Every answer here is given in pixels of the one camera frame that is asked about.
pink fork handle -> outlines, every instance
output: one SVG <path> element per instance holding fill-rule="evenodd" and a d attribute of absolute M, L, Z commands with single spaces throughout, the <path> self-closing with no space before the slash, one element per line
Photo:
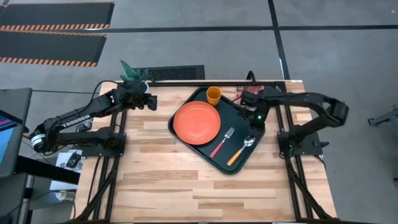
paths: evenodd
<path fill-rule="evenodd" d="M 224 141 L 222 141 L 221 143 L 218 144 L 218 146 L 216 147 L 216 149 L 210 154 L 210 158 L 213 158 L 216 156 L 217 152 L 219 151 L 219 149 L 221 149 L 221 147 L 223 146 Z"/>

butcher block tabletop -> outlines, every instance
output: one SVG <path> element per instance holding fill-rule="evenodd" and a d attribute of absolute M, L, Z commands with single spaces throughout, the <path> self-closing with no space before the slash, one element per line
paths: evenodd
<path fill-rule="evenodd" d="M 304 91 L 301 81 L 283 82 L 287 91 Z M 101 94 L 113 88 L 115 84 L 104 83 Z M 221 88 L 224 96 L 236 98 L 237 87 Z M 279 158 L 275 109 L 270 110 L 266 119 L 265 136 L 242 170 L 226 175 L 177 140 L 167 127 L 170 117 L 196 89 L 192 86 L 151 87 L 152 95 L 157 95 L 157 111 L 145 108 L 127 112 L 127 143 L 120 159 L 111 222 L 295 221 L 285 162 Z M 291 107 L 291 110 L 295 124 L 312 119 L 308 108 Z M 282 117 L 286 128 L 283 106 Z M 110 116 L 95 118 L 93 129 L 109 126 L 110 120 Z M 86 207 L 96 161 L 96 157 L 84 161 L 75 199 L 77 215 Z M 302 156 L 302 161 L 309 191 L 325 211 L 335 217 L 323 164 L 313 156 Z M 101 165 L 102 161 L 91 198 L 98 186 Z M 299 189 L 297 192 L 305 217 L 302 194 Z M 107 196 L 106 192 L 99 218 L 104 217 Z"/>

